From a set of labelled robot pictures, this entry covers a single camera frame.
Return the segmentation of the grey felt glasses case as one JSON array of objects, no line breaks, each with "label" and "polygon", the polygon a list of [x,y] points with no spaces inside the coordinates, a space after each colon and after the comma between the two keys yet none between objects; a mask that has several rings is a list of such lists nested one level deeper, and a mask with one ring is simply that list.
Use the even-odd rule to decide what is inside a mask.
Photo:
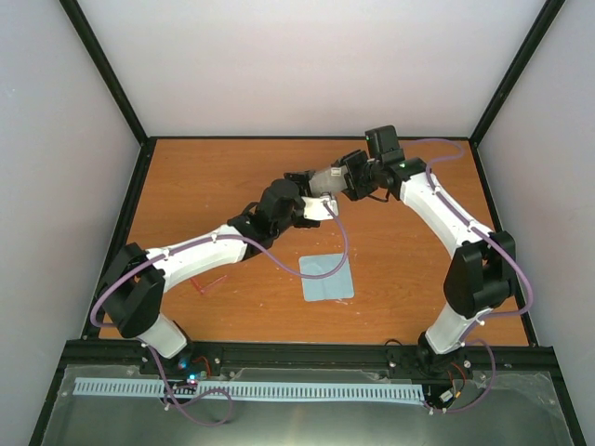
[{"label": "grey felt glasses case", "polygon": [[318,198],[324,194],[338,194],[348,188],[346,166],[330,166],[308,173],[307,196]]}]

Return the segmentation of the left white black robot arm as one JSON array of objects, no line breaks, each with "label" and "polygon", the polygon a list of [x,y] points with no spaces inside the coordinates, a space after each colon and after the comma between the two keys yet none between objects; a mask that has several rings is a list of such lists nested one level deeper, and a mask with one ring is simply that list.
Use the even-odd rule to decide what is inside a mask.
[{"label": "left white black robot arm", "polygon": [[164,295],[199,274],[263,253],[290,228],[317,228],[332,217],[334,198],[312,195],[306,179],[274,180],[258,201],[205,235],[147,250],[137,243],[124,246],[99,282],[91,323],[101,327],[99,315],[106,314],[120,336],[153,348],[171,373],[187,372],[193,363],[190,340],[163,314]]}]

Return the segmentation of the light blue cleaning cloth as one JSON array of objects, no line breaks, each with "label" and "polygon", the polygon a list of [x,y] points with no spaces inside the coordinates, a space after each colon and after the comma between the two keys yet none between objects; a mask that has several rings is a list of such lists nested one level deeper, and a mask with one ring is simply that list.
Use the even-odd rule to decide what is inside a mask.
[{"label": "light blue cleaning cloth", "polygon": [[[298,261],[299,271],[306,275],[323,275],[336,267],[341,258],[341,254],[303,256]],[[333,275],[322,279],[302,279],[301,283],[306,302],[354,298],[353,280],[348,259]]]}]

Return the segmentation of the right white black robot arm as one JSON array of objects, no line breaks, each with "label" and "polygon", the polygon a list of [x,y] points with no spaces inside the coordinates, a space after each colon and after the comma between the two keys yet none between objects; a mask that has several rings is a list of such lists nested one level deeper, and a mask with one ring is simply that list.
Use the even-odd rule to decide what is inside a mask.
[{"label": "right white black robot arm", "polygon": [[445,190],[432,163],[406,158],[396,129],[366,131],[365,151],[335,161],[352,201],[383,189],[413,210],[438,237],[451,258],[443,282],[446,303],[417,341],[416,362],[423,374],[441,372],[464,347],[469,333],[515,293],[516,244],[505,231],[478,222]]}]

